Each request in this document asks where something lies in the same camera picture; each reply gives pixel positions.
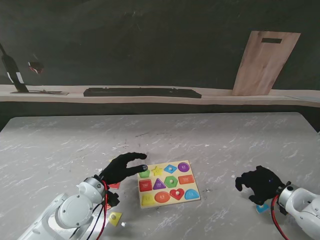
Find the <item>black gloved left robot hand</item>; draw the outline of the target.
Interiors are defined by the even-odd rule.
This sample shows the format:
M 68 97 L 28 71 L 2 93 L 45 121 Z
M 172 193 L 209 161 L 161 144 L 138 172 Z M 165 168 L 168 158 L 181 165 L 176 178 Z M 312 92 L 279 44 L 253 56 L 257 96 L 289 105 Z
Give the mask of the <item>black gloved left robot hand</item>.
M 146 154 L 138 152 L 121 154 L 113 159 L 98 177 L 100 180 L 105 181 L 108 185 L 117 184 L 127 177 L 147 171 L 148 166 L 145 164 L 127 167 L 127 164 L 131 161 L 137 159 L 145 160 L 146 158 Z

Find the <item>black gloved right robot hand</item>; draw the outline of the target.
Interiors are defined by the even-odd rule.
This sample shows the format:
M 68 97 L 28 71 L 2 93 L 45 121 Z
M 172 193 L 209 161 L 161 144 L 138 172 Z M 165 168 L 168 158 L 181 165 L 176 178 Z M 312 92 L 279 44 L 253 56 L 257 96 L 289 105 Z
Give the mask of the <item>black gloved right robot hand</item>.
M 259 206 L 273 199 L 277 195 L 277 190 L 285 186 L 273 171 L 261 165 L 258 165 L 254 171 L 244 172 L 235 179 L 235 187 L 238 191 L 243 190 L 243 185 L 252 189 L 254 194 L 249 196 L 249 200 Z

